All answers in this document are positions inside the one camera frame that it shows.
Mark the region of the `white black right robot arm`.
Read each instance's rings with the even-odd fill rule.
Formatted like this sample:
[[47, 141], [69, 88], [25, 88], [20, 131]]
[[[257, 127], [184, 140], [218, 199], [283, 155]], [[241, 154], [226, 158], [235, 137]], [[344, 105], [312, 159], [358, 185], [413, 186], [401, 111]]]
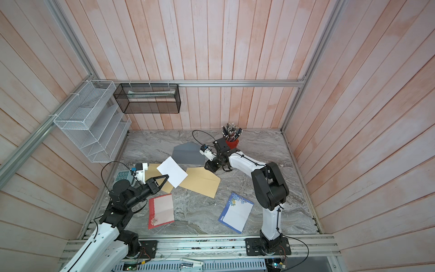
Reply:
[[227, 167], [227, 171], [237, 169], [251, 177], [256, 199], [263, 208], [261, 236], [268, 242], [281, 238], [282, 205], [290, 191], [279, 166], [274, 162], [260, 162], [237, 148], [230, 148], [224, 138], [215, 140], [213, 145], [215, 151], [207, 145], [200, 148], [200, 153], [207, 158], [205, 169], [214, 173]]

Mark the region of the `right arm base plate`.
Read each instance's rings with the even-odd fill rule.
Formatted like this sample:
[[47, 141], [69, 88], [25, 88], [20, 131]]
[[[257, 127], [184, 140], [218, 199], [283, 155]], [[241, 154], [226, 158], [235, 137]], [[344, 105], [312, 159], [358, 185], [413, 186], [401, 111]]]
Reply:
[[266, 238], [247, 238], [245, 246], [248, 256], [291, 255], [290, 244], [285, 237], [278, 237], [272, 241]]

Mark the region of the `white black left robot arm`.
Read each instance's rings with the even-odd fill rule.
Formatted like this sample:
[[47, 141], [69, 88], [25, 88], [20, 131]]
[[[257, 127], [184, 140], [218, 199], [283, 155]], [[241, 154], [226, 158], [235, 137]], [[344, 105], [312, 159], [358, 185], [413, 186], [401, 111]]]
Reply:
[[158, 193], [168, 179], [168, 175], [152, 177], [137, 187], [128, 180], [114, 183], [109, 191], [110, 202], [95, 231], [61, 271], [110, 272], [124, 258], [140, 257], [138, 234], [126, 230], [134, 215], [133, 207]]

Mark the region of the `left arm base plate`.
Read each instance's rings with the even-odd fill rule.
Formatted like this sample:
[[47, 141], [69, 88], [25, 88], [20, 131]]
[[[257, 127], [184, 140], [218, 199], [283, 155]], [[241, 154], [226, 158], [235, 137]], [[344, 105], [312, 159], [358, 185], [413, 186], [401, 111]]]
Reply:
[[137, 259], [137, 258], [153, 259], [156, 256], [157, 244], [158, 244], [157, 240], [131, 241], [131, 242], [127, 243], [128, 253], [126, 255], [126, 258], [128, 258], [128, 259]]

